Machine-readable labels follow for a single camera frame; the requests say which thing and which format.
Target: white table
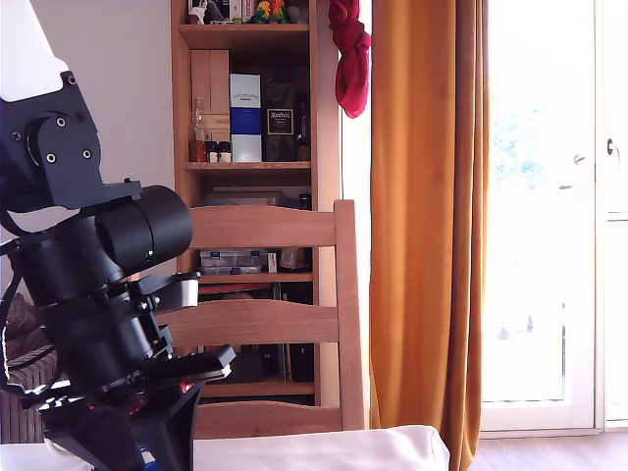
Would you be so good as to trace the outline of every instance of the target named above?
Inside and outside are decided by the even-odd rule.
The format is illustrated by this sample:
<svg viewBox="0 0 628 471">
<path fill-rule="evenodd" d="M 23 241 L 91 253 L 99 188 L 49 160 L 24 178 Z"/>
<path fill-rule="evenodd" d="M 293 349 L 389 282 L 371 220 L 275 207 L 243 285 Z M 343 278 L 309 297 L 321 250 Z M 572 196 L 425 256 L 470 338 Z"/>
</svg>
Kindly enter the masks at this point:
<svg viewBox="0 0 628 471">
<path fill-rule="evenodd" d="M 201 440 L 194 442 L 195 471 L 446 471 L 447 451 L 432 427 L 328 434 Z M 46 445 L 0 445 L 2 471 L 87 471 L 75 457 Z"/>
</svg>

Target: blue and white box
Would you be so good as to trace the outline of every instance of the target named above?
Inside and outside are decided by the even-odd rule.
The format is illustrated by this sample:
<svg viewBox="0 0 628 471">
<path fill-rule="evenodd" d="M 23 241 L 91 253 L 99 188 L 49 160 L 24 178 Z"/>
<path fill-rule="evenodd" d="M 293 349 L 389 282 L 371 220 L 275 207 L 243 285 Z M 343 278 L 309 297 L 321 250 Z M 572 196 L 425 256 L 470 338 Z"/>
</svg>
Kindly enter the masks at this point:
<svg viewBox="0 0 628 471">
<path fill-rule="evenodd" d="M 260 76 L 231 74 L 231 128 L 234 162 L 262 161 Z"/>
</svg>

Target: glass door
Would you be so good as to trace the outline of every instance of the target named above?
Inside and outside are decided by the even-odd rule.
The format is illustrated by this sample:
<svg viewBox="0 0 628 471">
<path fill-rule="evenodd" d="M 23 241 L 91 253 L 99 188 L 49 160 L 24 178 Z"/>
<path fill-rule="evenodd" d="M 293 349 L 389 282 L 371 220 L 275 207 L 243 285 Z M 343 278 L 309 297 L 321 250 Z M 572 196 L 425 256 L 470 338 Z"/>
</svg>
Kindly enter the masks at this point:
<svg viewBox="0 0 628 471">
<path fill-rule="evenodd" d="M 490 2 L 485 431 L 593 427 L 594 0 Z"/>
<path fill-rule="evenodd" d="M 603 155 L 607 169 L 603 187 L 607 220 L 603 286 L 605 418 L 625 424 L 628 420 L 628 2 L 604 0 L 602 14 L 603 138 L 612 139 L 610 155 Z"/>
</svg>

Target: black box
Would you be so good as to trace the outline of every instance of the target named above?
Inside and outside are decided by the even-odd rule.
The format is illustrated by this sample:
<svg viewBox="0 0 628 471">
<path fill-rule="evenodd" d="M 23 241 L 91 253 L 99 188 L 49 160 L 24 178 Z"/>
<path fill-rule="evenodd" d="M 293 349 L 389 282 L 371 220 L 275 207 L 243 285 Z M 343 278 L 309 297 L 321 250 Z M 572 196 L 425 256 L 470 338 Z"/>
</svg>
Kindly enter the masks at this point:
<svg viewBox="0 0 628 471">
<path fill-rule="evenodd" d="M 262 75 L 263 151 L 265 162 L 296 161 L 294 100 L 296 85 L 290 72 Z"/>
<path fill-rule="evenodd" d="M 295 383 L 314 381 L 314 343 L 290 344 L 290 367 Z"/>
</svg>

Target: wooden chair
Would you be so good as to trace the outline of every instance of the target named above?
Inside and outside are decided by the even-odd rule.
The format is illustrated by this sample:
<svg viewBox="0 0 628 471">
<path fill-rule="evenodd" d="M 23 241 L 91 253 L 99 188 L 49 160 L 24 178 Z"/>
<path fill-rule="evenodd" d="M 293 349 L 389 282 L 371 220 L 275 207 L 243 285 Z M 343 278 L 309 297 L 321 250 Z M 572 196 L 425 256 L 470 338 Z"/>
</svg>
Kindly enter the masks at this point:
<svg viewBox="0 0 628 471">
<path fill-rule="evenodd" d="M 353 201 L 334 212 L 274 206 L 214 206 L 191 210 L 190 248 L 336 248 L 337 307 L 267 299 L 203 302 L 164 314 L 175 345 L 336 342 L 340 359 L 340 408 L 273 401 L 203 404 L 197 439 L 291 435 L 365 428 Z"/>
</svg>

